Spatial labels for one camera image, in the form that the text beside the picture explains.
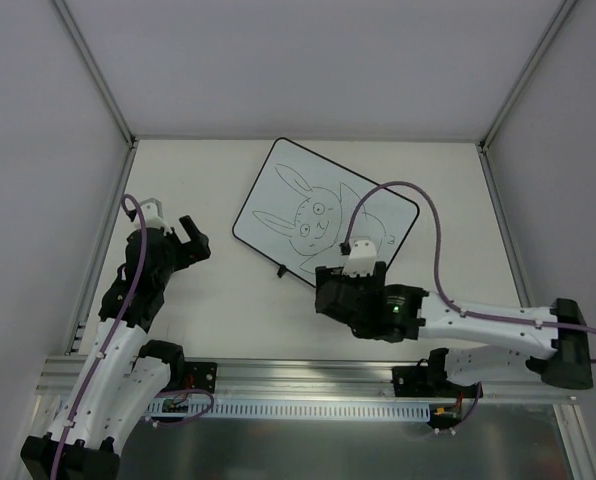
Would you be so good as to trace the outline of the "whiteboard with rabbit drawing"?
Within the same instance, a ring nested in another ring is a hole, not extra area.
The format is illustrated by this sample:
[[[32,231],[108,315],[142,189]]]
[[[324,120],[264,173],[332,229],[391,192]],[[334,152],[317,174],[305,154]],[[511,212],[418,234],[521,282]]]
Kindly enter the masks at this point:
[[[340,244],[368,239],[378,259],[391,264],[417,221],[413,200],[292,140],[279,138],[232,227],[233,236],[288,273],[315,285],[318,266],[344,263]]]

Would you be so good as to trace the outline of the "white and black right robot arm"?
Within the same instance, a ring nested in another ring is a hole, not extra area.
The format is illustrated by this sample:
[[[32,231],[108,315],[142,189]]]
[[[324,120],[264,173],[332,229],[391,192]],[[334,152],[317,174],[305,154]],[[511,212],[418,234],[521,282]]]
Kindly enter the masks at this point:
[[[551,387],[589,390],[593,386],[586,322],[578,304],[558,298],[549,307],[496,309],[482,306],[461,312],[433,291],[385,282],[379,261],[366,276],[343,268],[315,271],[315,310],[347,325],[360,339],[454,339],[474,349],[439,348],[429,353],[427,389],[447,396],[458,386],[506,377],[535,375]]]

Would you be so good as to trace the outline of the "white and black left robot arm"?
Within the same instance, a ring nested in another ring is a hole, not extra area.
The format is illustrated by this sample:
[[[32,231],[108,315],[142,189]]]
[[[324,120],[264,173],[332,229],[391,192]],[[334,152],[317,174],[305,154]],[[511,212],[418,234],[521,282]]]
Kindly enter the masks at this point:
[[[212,390],[197,388],[182,346],[148,337],[172,275],[209,259],[209,239],[188,216],[179,220],[186,242],[158,213],[130,217],[136,227],[103,296],[92,349],[47,431],[28,436],[21,449],[34,479],[114,479],[154,399],[214,399]]]

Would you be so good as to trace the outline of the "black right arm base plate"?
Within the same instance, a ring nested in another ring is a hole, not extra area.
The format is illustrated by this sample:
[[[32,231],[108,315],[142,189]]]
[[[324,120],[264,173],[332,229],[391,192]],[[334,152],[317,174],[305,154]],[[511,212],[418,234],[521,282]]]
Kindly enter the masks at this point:
[[[428,366],[396,366],[391,373],[396,397],[475,399],[482,396],[476,384],[461,386],[452,383],[445,372]]]

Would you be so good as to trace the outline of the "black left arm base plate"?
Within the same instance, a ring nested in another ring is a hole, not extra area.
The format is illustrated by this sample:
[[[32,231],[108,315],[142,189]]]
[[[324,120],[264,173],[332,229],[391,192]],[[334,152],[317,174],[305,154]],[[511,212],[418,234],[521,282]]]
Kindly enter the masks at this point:
[[[179,390],[203,390],[215,393],[218,364],[209,361],[185,361],[182,373],[176,379]]]

